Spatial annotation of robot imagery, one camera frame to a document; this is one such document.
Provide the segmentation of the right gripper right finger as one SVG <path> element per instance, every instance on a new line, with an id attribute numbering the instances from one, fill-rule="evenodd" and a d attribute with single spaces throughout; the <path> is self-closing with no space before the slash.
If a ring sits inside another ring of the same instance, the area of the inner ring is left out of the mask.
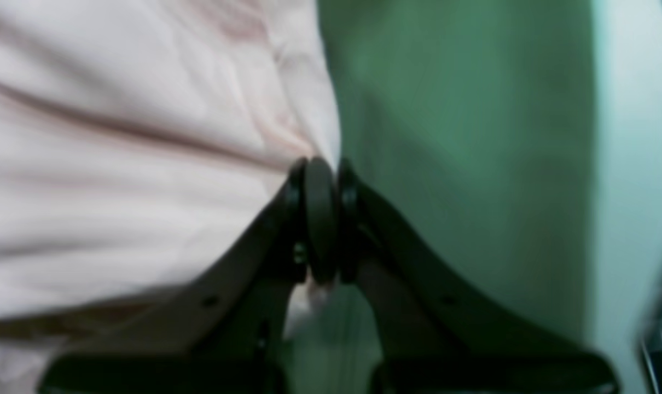
<path id="1" fill-rule="evenodd" d="M 340 276 L 368 300 L 382 349 L 369 392 L 620 391 L 604 357 L 462 279 L 346 159 L 338 192 Z"/>

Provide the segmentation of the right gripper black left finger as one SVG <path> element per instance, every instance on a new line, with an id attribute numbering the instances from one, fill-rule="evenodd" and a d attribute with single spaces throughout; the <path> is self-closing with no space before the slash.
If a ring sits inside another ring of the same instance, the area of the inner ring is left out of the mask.
<path id="1" fill-rule="evenodd" d="M 40 393 L 286 393 L 276 354 L 294 287 L 336 276 L 334 173 L 300 159 L 228 251 L 186 288 L 57 356 Z"/>

